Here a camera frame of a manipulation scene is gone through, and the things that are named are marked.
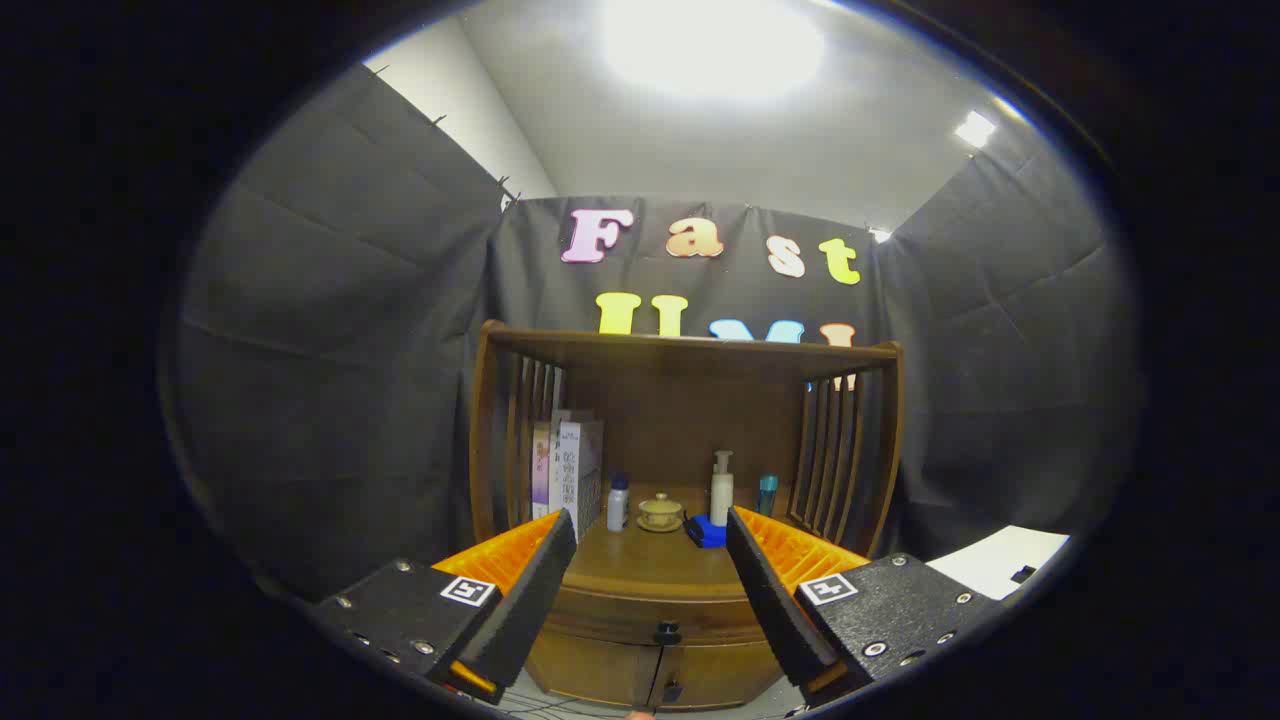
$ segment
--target box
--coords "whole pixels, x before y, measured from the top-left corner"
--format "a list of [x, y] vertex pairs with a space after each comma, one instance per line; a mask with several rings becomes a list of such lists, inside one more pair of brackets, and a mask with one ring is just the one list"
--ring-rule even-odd
[[534, 423], [531, 447], [532, 459], [529, 470], [529, 495], [532, 498], [532, 518], [536, 520], [547, 516], [549, 509], [547, 502], [549, 495], [547, 487], [550, 480], [552, 469], [552, 424], [549, 421], [539, 420]]
[[563, 420], [559, 425], [559, 474], [552, 488], [550, 505], [568, 511], [573, 537], [579, 541], [600, 514], [600, 487], [604, 484], [600, 460], [604, 450], [604, 423]]
[[550, 423], [548, 424], [548, 437], [550, 438], [550, 461], [548, 462], [548, 466], [547, 466], [547, 478], [548, 478], [547, 479], [547, 483], [548, 483], [547, 484], [547, 487], [548, 487], [548, 492], [547, 492], [547, 512], [548, 514], [556, 512], [557, 510], [559, 510], [562, 507], [562, 503], [559, 501], [559, 496], [554, 492], [554, 489], [552, 489], [556, 486], [556, 483], [559, 482], [558, 478], [561, 475], [561, 469], [559, 469], [559, 465], [561, 465], [561, 455], [559, 455], [559, 427], [561, 427], [561, 423], [563, 423], [564, 420], [581, 421], [581, 420], [593, 420], [593, 419], [595, 419], [595, 415], [593, 415], [590, 410], [563, 410], [563, 409], [552, 410], [552, 419], [550, 419]]

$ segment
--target orange letter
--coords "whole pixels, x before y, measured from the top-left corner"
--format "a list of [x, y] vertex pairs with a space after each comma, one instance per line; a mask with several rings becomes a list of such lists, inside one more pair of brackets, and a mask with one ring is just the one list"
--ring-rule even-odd
[[714, 258], [724, 252], [724, 245], [716, 232], [716, 223], [707, 218], [685, 218], [671, 223], [667, 232], [672, 233], [667, 241], [667, 252], [676, 258], [691, 258], [701, 255]]
[[764, 241], [764, 246], [769, 249], [769, 266], [773, 268], [773, 272], [792, 278], [804, 277], [800, 246], [794, 240], [774, 234]]
[[[846, 325], [845, 323], [827, 323], [820, 325], [818, 332], [827, 338], [827, 345], [832, 347], [852, 347], [854, 346], [854, 325]], [[849, 389], [852, 392], [854, 382], [858, 375], [849, 375]], [[836, 389], [840, 389], [840, 378], [836, 378]]]

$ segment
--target white lotion bottle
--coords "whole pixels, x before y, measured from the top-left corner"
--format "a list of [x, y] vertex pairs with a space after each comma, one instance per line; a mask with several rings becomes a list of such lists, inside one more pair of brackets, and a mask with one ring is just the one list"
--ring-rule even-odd
[[621, 533], [627, 527], [627, 510], [630, 510], [627, 505], [628, 495], [627, 477], [622, 473], [614, 473], [609, 483], [609, 498], [604, 509], [604, 524], [611, 533]]
[[728, 524], [728, 509], [733, 505], [733, 473], [728, 471], [728, 459], [732, 450], [716, 451], [716, 466], [712, 469], [712, 511], [710, 521], [717, 528]]

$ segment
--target wooden shelf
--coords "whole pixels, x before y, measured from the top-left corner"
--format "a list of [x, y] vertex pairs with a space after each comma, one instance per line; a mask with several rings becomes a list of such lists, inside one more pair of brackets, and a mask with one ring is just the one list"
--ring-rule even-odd
[[[522, 331], [489, 325], [489, 341], [564, 369], [604, 368], [648, 375], [724, 375], [799, 382], [883, 368], [897, 360], [892, 343], [874, 347], [728, 341], [698, 337]], [[726, 366], [726, 359], [732, 365]]]
[[611, 533], [604, 523], [593, 525], [579, 542], [561, 585], [673, 602], [746, 597], [723, 547], [699, 548], [684, 529], [650, 533], [634, 518], [621, 533]]
[[[562, 407], [604, 421], [603, 477], [622, 470], [631, 480], [631, 524], [609, 533], [598, 519], [564, 573], [529, 659], [539, 685], [646, 705], [654, 679], [666, 678], [689, 691], [662, 708], [692, 710], [741, 705], [777, 680], [782, 671], [728, 552], [696, 547], [684, 529], [640, 529], [639, 503], [666, 492], [690, 516], [707, 512], [713, 451], [732, 450], [736, 505], [754, 507], [760, 475], [777, 474], [774, 519], [873, 555], [899, 464], [901, 347], [527, 331], [489, 320], [477, 350], [468, 448], [476, 541], [529, 519], [530, 428], [549, 419], [553, 386], [563, 389]], [[878, 375], [881, 432], [878, 447], [868, 447], [874, 471], [858, 477], [867, 374]], [[677, 623], [682, 637], [662, 653], [659, 621]]]

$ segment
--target white box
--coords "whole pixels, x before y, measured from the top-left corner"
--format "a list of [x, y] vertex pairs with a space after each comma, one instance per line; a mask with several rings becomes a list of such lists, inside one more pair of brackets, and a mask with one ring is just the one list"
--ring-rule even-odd
[[600, 460], [604, 454], [604, 423], [564, 420], [559, 428], [559, 483], [552, 493], [573, 521], [573, 537], [581, 542], [600, 514], [604, 484]]
[[561, 502], [561, 493], [556, 492], [556, 486], [559, 483], [561, 477], [561, 457], [559, 457], [559, 427], [564, 420], [591, 420], [595, 415], [590, 410], [552, 410], [552, 421], [548, 429], [550, 436], [550, 464], [547, 471], [547, 514], [554, 514], [563, 505]]

